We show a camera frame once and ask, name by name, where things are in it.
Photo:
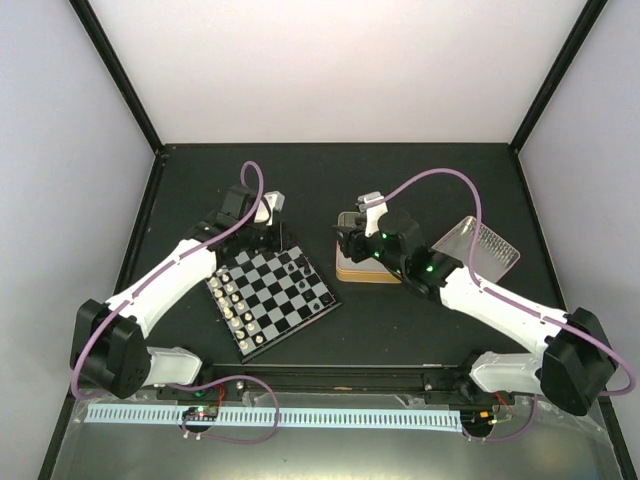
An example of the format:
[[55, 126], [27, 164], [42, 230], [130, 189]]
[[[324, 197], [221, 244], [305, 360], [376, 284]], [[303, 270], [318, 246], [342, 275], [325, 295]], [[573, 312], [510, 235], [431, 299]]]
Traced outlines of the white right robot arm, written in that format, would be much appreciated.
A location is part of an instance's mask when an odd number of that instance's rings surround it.
[[599, 318], [578, 308], [546, 307], [480, 276], [459, 259], [428, 246], [407, 213], [385, 213], [371, 231], [365, 221], [333, 228], [341, 253], [373, 260], [417, 296], [468, 315], [524, 347], [519, 354], [486, 351], [454, 379], [457, 396], [479, 402], [498, 391], [542, 395], [559, 409], [584, 416], [616, 372]]

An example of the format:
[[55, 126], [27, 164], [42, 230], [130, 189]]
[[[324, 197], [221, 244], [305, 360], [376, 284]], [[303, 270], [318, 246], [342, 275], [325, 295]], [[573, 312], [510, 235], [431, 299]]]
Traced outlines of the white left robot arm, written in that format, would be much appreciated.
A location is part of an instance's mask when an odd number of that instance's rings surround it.
[[274, 251], [285, 197], [235, 185], [222, 207], [192, 226], [169, 256], [136, 283], [104, 302], [89, 299], [76, 313], [70, 353], [72, 391], [80, 380], [126, 399], [143, 387], [177, 384], [193, 399], [214, 388], [213, 372], [181, 347], [147, 339], [164, 314], [198, 283], [241, 253]]

